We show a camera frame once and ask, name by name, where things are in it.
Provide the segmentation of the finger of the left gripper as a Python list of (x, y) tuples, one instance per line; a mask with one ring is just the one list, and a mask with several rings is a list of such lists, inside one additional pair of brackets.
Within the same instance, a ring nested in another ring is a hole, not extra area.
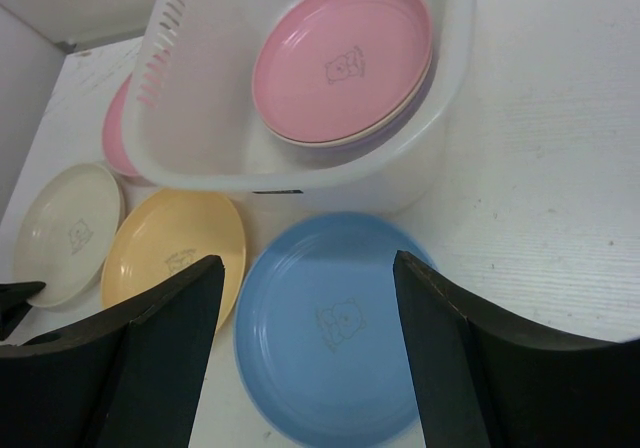
[(2, 284), (0, 287), (0, 339), (7, 339), (31, 310), (28, 299), (46, 287), (42, 281)]

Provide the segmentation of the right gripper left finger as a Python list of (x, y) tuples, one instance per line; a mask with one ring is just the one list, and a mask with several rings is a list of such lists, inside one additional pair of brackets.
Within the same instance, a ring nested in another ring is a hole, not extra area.
[(186, 447), (221, 307), (208, 255), (159, 285), (1, 348), (4, 447)]

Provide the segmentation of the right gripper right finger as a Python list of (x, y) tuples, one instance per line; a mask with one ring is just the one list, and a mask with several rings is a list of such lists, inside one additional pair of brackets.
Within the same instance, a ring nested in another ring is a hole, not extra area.
[(456, 285), (413, 254), (393, 265), (429, 447), (635, 447), (639, 343), (554, 329)]

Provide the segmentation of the cream plate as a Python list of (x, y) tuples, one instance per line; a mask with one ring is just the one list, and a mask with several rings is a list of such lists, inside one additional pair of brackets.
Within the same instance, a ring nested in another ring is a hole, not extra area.
[(45, 287), (28, 299), (40, 309), (58, 309), (93, 287), (124, 219), (125, 201), (104, 165), (74, 165), (37, 195), (19, 229), (13, 276)]
[(418, 107), (424, 97), (426, 96), (429, 88), (426, 86), (427, 75), (429, 74), (429, 69), (431, 66), (433, 51), (429, 52), (428, 63), (425, 65), (423, 72), (421, 73), (421, 77), (419, 78), (419, 82), (414, 86), (409, 95), (392, 111), (390, 111), (383, 118), (378, 120), (376, 123), (362, 129), (356, 131), (355, 133), (335, 139), (329, 139), (325, 141), (314, 141), (314, 142), (306, 142), (299, 141), (291, 138), (289, 136), (282, 135), (278, 131), (275, 130), (273, 126), (271, 126), (264, 118), (261, 120), (264, 122), (265, 126), (279, 139), (289, 142), (296, 146), (301, 147), (309, 147), (309, 148), (334, 148), (339, 146), (344, 146), (353, 142), (359, 142), (360, 140), (366, 139), (371, 135), (382, 132), (389, 127), (395, 127), (397, 125), (402, 125), (403, 122), (399, 121), (399, 118), (407, 113), (409, 109), (413, 109), (414, 107)]

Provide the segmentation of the yellow plate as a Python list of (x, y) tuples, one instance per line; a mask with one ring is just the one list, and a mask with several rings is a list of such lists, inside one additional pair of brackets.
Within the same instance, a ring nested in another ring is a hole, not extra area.
[(136, 296), (207, 255), (220, 257), (225, 267), (217, 322), (222, 326), (247, 265), (240, 214), (219, 193), (162, 189), (133, 209), (119, 228), (102, 270), (102, 306)]

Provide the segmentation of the blue plate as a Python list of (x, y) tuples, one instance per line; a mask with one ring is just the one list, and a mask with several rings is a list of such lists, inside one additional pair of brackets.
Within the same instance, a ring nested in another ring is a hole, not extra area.
[(396, 301), (398, 252), (423, 247), (374, 215), (307, 218), (252, 265), (234, 350), (261, 415), (307, 447), (379, 447), (418, 420)]

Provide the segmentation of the purple plate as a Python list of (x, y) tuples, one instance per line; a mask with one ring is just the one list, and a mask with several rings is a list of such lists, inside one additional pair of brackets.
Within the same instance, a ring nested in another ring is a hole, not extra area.
[(400, 131), (422, 106), (433, 84), (434, 74), (432, 71), (433, 69), (431, 67), (427, 68), (420, 80), (420, 86), (412, 94), (411, 99), (404, 104), (403, 108), (383, 126), (367, 133), (361, 138), (353, 139), (347, 143), (341, 143), (335, 146), (321, 147), (320, 150), (327, 152), (350, 151), (365, 148), (370, 145), (379, 145), (384, 143), (387, 139)]

